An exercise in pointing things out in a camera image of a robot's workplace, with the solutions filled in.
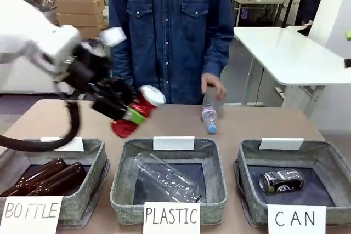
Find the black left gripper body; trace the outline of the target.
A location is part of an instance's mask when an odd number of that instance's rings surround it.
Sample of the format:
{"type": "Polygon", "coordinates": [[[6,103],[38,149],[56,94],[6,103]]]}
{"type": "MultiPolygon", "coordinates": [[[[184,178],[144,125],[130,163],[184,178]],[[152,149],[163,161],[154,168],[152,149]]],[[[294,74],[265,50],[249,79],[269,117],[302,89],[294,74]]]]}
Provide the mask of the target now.
{"type": "Polygon", "coordinates": [[[81,43],[67,62],[63,82],[93,98],[92,109],[118,121],[136,100],[135,90],[121,78],[112,77],[111,59],[101,44],[81,43]]]}

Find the person left hand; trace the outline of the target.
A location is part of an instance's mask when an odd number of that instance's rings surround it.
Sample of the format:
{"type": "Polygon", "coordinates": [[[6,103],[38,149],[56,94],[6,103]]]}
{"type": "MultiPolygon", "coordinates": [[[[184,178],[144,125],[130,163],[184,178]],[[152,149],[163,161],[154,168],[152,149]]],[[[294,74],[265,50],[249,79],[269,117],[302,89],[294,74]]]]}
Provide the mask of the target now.
{"type": "Polygon", "coordinates": [[[225,86],[217,76],[211,73],[203,73],[201,76],[201,91],[203,94],[206,93],[208,87],[216,90],[217,100],[223,100],[227,95],[225,86]]]}

